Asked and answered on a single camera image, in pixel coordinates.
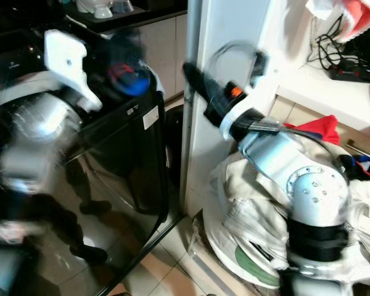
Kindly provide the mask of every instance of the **white label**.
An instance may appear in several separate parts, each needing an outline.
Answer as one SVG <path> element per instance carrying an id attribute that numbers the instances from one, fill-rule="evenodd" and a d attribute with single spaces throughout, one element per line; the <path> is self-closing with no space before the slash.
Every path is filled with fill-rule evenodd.
<path id="1" fill-rule="evenodd" d="M 158 106 L 153 108 L 150 112 L 145 114 L 142 118 L 144 121 L 144 129 L 148 130 L 148 128 L 153 125 L 159 119 L 159 110 Z"/>

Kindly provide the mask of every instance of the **shelf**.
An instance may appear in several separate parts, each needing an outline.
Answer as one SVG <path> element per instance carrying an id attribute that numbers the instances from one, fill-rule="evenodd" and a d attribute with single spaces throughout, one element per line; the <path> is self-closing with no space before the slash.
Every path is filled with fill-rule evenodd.
<path id="1" fill-rule="evenodd" d="M 282 79 L 277 94 L 370 134 L 370 84 L 331 80 L 326 71 L 304 65 Z"/>

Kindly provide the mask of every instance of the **white wall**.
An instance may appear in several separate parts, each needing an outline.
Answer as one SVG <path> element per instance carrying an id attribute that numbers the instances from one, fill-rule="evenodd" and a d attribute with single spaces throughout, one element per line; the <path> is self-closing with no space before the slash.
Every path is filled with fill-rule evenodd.
<path id="1" fill-rule="evenodd" d="M 202 68 L 209 57 L 229 41 L 245 40 L 264 50 L 270 56 L 268 75 L 253 90 L 252 98 L 241 104 L 244 110 L 256 107 L 267 114 L 279 77 L 284 73 L 282 69 L 299 68 L 305 60 L 310 20 L 305 3 L 305 0 L 204 0 L 200 37 L 194 40 L 189 36 L 188 43 L 199 42 L 197 62 Z M 238 73 L 238 68 L 228 67 L 224 76 L 232 78 Z M 184 164 L 183 170 L 187 172 L 184 209 L 189 216 L 194 216 L 203 206 L 208 173 L 225 158 L 228 143 L 204 118 L 202 99 L 193 98 L 186 103 L 186 108 L 192 112 L 192 119 L 189 163 Z"/>

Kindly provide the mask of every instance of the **red cloth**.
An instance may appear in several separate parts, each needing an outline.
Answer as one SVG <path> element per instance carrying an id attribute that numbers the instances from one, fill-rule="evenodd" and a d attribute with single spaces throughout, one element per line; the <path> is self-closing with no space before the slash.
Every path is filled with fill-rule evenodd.
<path id="1" fill-rule="evenodd" d="M 299 131 L 318 133 L 322 136 L 323 141 L 339 145 L 340 136 L 335 131 L 337 124 L 337 118 L 334 115 L 330 115 L 305 123 L 304 125 L 294 126 L 286 123 L 285 126 L 288 128 L 294 128 Z"/>
<path id="2" fill-rule="evenodd" d="M 285 126 L 299 131 L 318 133 L 322 135 L 323 141 L 340 145 L 340 136 L 335 131 L 337 124 L 337 118 L 334 115 L 330 115 L 305 123 L 304 125 L 294 126 L 286 123 Z"/>

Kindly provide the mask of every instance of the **washing machine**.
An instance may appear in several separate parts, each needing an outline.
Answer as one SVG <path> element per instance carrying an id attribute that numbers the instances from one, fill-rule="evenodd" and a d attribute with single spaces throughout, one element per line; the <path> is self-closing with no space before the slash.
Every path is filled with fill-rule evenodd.
<path id="1" fill-rule="evenodd" d="M 42 93 L 61 98 L 68 92 L 44 66 L 46 28 L 20 24 L 19 18 L 9 17 L 14 10 L 8 9 L 0 9 L 0 154 L 24 102 L 37 100 Z M 70 27 L 66 29 L 74 34 Z M 104 250 L 107 259 L 95 268 L 74 256 L 66 239 L 55 231 L 55 223 L 48 221 L 33 240 L 41 258 L 36 273 L 42 283 L 34 295 L 97 295 L 137 259 L 168 213 L 165 112 L 158 79 L 151 72 L 145 93 L 123 94 L 113 86 L 107 63 L 99 54 L 105 41 L 87 33 L 79 37 L 96 41 L 85 42 L 84 70 L 103 108 L 82 114 L 83 127 L 65 152 L 55 192 L 47 204 L 60 207 L 56 213 L 76 221 L 83 243 Z M 103 47 L 96 50 L 97 44 Z M 1 210 L 0 219 L 12 215 L 9 212 Z M 85 282 L 86 291 L 75 294 L 72 289 L 80 281 Z"/>

